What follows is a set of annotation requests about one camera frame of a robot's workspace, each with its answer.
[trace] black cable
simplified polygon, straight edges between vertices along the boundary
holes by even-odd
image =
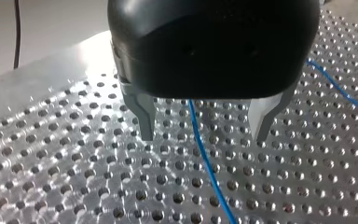
[[[14,0],[14,15],[16,17],[16,49],[14,51],[13,69],[19,67],[20,60],[20,43],[21,43],[21,21],[19,0]]]

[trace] perforated metal plate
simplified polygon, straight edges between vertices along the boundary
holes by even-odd
[[[324,12],[310,57],[358,99],[355,24]],[[156,100],[146,143],[117,79],[96,76],[0,120],[0,223],[227,223],[186,101]],[[312,68],[263,143],[247,101],[196,106],[238,223],[358,223],[358,109]]]

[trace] white wall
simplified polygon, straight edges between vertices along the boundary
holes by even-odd
[[[14,0],[0,0],[0,75],[13,66]],[[107,0],[20,0],[20,65],[108,30]]]

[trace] blue cable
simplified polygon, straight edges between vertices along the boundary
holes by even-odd
[[[348,100],[349,102],[351,102],[353,105],[356,105],[358,107],[358,101],[351,98],[351,96],[349,94],[347,94],[344,90],[342,90],[338,84],[336,83],[336,81],[334,81],[334,79],[332,79],[328,74],[327,72],[324,71],[324,69],[319,66],[317,63],[311,61],[311,60],[308,60],[307,61],[307,64],[308,65],[312,65],[316,68],[316,70],[318,70],[322,75],[324,75],[325,78],[327,78],[331,84],[333,84],[333,86],[339,91],[339,93],[341,93],[341,95],[346,99]]]
[[[205,162],[206,173],[211,179],[212,188],[216,193],[219,202],[222,204],[223,211],[226,213],[229,223],[236,224],[237,222],[235,221],[235,217],[232,215],[231,210],[229,209],[226,203],[225,197],[223,196],[222,191],[217,185],[217,181],[216,178],[214,177],[211,164],[209,163],[208,157],[206,156],[205,148],[203,147],[203,144],[201,142],[199,126],[197,124],[196,112],[193,106],[193,102],[191,100],[188,100],[188,104],[190,106],[190,116],[191,116],[191,123],[193,124],[193,132],[196,137],[196,142],[197,142],[197,146],[199,147],[201,157]]]
[[[341,95],[346,100],[348,100],[352,104],[358,106],[358,101],[356,101],[355,99],[351,98],[351,96],[349,94],[347,94],[344,90],[342,90],[338,86],[336,81],[334,81],[334,79],[332,79],[328,75],[328,73],[324,71],[324,69],[321,66],[319,66],[317,63],[315,63],[314,61],[311,61],[311,60],[308,60],[307,64],[311,65],[311,66],[314,66],[316,68],[316,70],[318,70],[322,75],[324,75],[324,77],[327,78],[331,82],[331,84],[333,84],[333,86],[339,91],[339,93],[341,93]],[[191,123],[193,125],[193,132],[194,132],[194,135],[196,137],[196,142],[197,142],[197,146],[198,146],[198,148],[200,150],[201,157],[205,162],[206,173],[208,174],[208,177],[211,179],[212,188],[213,188],[214,192],[216,193],[216,196],[219,199],[219,202],[222,204],[223,211],[226,213],[226,216],[228,218],[229,223],[230,224],[236,224],[237,222],[235,221],[235,218],[232,215],[231,210],[229,209],[229,207],[228,207],[228,205],[226,203],[225,197],[223,196],[222,191],[220,190],[219,186],[217,185],[217,181],[216,181],[216,178],[214,177],[211,164],[209,163],[208,157],[207,157],[206,152],[205,152],[205,148],[203,147],[203,144],[201,142],[199,126],[197,124],[197,118],[196,118],[196,113],[195,113],[195,109],[194,109],[194,106],[193,106],[193,102],[191,100],[188,100],[188,104],[190,106],[190,116],[191,116]]]

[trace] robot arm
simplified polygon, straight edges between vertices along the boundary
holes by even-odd
[[[320,13],[317,1],[297,0],[108,3],[124,101],[144,140],[153,139],[153,97],[253,99],[252,135],[264,140],[293,96]]]

